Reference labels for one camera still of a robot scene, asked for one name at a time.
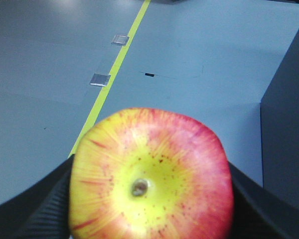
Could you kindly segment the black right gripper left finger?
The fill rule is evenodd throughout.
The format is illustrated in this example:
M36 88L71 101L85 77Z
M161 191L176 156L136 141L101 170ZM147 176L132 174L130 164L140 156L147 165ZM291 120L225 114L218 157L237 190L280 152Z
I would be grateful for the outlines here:
M68 239L70 156L33 186L0 205L0 239Z

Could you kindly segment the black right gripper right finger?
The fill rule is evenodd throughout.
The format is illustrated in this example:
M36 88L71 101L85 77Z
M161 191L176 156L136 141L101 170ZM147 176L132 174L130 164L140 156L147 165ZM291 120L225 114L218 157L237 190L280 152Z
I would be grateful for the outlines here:
M234 217L231 239L299 239L299 210L229 164Z

